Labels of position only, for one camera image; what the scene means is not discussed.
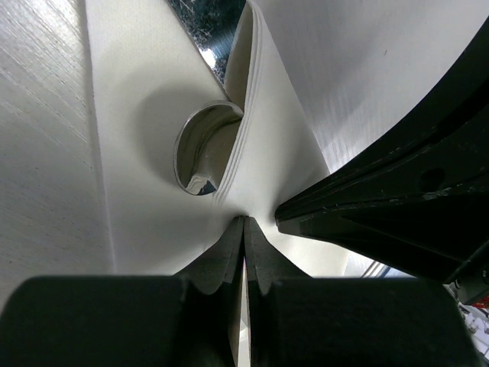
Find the silver spoon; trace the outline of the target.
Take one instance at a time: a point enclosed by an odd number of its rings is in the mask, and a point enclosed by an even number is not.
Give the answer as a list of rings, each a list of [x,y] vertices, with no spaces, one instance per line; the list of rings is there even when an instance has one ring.
[[[244,113],[229,101],[213,101],[194,112],[175,143],[173,168],[180,188],[205,196],[219,188]]]

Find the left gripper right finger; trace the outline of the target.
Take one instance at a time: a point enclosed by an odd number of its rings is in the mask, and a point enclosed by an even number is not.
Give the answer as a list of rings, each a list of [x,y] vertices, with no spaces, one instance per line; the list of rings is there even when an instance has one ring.
[[[312,278],[244,219],[253,366],[481,366],[455,300],[415,278]]]

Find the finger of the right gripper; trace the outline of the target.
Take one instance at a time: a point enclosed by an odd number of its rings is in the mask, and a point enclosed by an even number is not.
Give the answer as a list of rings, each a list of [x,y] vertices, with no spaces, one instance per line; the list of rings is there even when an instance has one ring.
[[[451,77],[330,177],[281,204],[281,232],[449,283],[488,262],[488,80]]]

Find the white paper napkin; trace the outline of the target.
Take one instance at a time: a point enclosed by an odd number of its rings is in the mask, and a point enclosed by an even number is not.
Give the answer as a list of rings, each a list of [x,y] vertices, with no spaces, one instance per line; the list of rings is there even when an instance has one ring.
[[[185,193],[176,139],[186,120],[226,95],[164,1],[88,1],[93,94],[112,258],[119,274],[173,274],[208,249],[238,215],[307,274],[336,277],[348,253],[284,235],[278,205],[327,174],[300,102],[254,4],[234,53],[240,127],[221,133],[225,174],[216,192]]]

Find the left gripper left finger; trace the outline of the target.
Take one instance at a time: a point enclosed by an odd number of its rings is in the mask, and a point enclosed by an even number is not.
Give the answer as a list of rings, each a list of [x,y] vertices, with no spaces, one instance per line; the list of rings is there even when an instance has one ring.
[[[3,366],[235,366],[245,220],[174,275],[43,276],[1,314]]]

